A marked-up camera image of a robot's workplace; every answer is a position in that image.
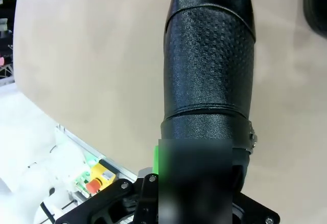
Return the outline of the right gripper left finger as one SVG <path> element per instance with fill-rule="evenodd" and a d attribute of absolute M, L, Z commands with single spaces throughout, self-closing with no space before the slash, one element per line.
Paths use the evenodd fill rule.
<path fill-rule="evenodd" d="M 155 146 L 153 172 L 134 183 L 124 178 L 115 181 L 55 223 L 121 223 L 129 217 L 131 223 L 159 223 L 158 158 L 159 146 Z"/>

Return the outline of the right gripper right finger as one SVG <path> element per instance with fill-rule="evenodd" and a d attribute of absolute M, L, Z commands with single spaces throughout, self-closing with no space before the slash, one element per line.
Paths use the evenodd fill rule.
<path fill-rule="evenodd" d="M 243 193 L 237 192 L 232 197 L 232 223 L 278 224 L 279 215 Z"/>

